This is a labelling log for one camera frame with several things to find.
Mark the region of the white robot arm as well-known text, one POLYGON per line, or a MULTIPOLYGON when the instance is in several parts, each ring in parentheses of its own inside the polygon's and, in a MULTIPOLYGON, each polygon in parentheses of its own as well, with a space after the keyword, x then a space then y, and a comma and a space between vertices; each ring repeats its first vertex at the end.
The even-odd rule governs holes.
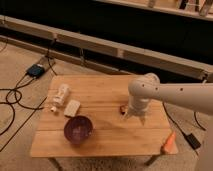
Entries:
POLYGON ((162 84, 156 74, 148 73, 133 79, 128 92, 127 116, 144 116, 151 99, 211 116, 195 171, 213 169, 213 83, 162 84))

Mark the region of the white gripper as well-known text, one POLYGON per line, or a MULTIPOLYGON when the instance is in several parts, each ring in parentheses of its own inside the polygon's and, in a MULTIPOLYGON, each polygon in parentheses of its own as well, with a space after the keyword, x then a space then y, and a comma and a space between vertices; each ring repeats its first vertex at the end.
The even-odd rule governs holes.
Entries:
POLYGON ((128 101, 127 112, 122 116, 122 120, 128 120, 131 116, 139 117, 141 124, 146 123, 146 116, 143 116, 148 110, 150 100, 130 96, 128 101))

